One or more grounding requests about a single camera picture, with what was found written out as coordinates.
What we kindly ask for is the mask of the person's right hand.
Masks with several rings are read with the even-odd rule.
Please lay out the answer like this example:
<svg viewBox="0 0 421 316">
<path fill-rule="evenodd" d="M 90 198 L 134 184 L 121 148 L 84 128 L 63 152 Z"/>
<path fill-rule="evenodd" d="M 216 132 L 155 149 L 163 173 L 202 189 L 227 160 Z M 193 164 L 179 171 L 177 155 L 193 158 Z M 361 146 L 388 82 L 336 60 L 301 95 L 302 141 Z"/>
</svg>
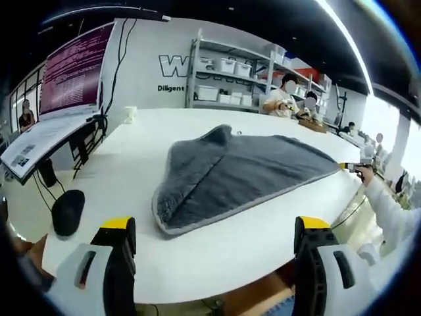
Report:
<svg viewBox="0 0 421 316">
<path fill-rule="evenodd" d="M 369 183 L 374 179 L 374 170 L 371 166 L 357 167 L 356 171 L 365 186 L 368 186 Z"/>
</svg>

